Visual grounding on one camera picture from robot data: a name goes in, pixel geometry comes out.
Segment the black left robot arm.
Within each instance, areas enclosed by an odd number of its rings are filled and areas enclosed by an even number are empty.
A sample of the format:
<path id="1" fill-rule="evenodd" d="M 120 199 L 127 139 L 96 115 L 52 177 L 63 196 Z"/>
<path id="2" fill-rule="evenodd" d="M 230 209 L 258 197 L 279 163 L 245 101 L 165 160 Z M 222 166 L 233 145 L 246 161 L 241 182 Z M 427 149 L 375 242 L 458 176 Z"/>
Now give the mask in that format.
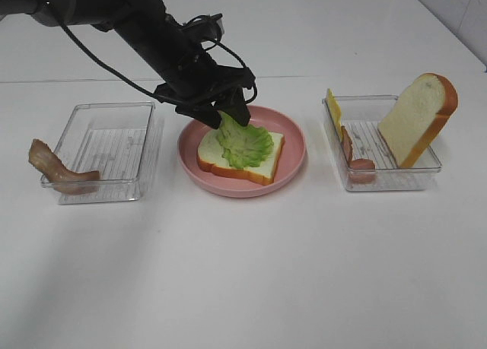
<path id="1" fill-rule="evenodd" d="M 177 113 L 218 128 L 221 113 L 248 125 L 244 90 L 256 90 L 245 63 L 219 65 L 203 47 L 222 47 L 221 14 L 199 15 L 179 24 L 162 0 L 1 0 L 2 15 L 27 14 L 48 27 L 61 27 L 94 62 L 141 93 L 174 105 Z M 88 24 L 115 31 L 162 79 L 155 91 L 138 86 L 102 62 L 70 28 Z"/>

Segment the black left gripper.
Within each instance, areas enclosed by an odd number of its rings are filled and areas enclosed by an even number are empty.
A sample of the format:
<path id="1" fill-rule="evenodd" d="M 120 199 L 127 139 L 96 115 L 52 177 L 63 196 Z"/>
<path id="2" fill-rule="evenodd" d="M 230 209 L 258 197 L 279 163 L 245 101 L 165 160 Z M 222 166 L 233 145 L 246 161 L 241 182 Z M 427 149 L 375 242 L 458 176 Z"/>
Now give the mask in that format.
<path id="1" fill-rule="evenodd" d="M 153 69 L 164 80 L 156 99 L 175 105 L 176 113 L 218 129 L 221 109 L 240 126 L 249 124 L 243 89 L 255 85 L 255 76 L 247 66 L 219 65 L 203 50 L 156 49 Z"/>

